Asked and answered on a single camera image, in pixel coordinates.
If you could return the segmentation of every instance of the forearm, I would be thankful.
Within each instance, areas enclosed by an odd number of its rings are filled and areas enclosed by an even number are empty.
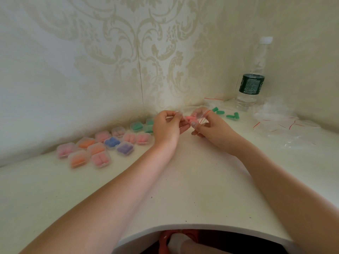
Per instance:
[[[59,218],[22,253],[111,253],[171,157],[165,145],[151,147],[127,170]]]
[[[307,253],[339,252],[339,212],[329,201],[242,141],[237,157],[294,241]]]

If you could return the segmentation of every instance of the hand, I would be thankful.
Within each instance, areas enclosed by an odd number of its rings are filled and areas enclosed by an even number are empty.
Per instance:
[[[154,119],[153,134],[155,145],[166,144],[173,150],[176,148],[179,135],[190,128],[180,112],[161,111]]]
[[[225,150],[231,155],[236,156],[245,140],[236,133],[221,117],[206,107],[201,107],[193,111],[192,115],[204,114],[208,123],[191,123],[195,129],[192,135],[206,137],[211,143]]]

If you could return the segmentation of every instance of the person's right hand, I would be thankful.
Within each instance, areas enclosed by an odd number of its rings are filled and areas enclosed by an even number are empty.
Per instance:
[[[221,117],[206,107],[196,109],[192,115],[195,114],[204,114],[208,123],[192,122],[191,126],[194,128],[192,135],[206,137],[214,145],[236,156],[244,138],[236,133]]]

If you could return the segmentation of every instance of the red shoe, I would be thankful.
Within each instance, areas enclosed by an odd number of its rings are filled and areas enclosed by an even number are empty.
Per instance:
[[[167,240],[174,233],[183,233],[191,238],[194,242],[198,243],[199,230],[197,229],[183,229],[183,230],[167,230],[163,231],[159,237],[159,254],[170,254],[167,247]]]

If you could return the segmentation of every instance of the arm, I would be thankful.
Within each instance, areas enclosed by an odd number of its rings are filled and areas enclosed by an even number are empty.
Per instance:
[[[339,253],[339,210],[288,174],[223,119],[209,112],[206,125],[193,125],[193,135],[236,156],[291,235],[306,253]]]
[[[21,253],[111,253],[134,211],[172,158],[189,125],[181,114],[155,118],[155,144],[119,176],[76,205]]]

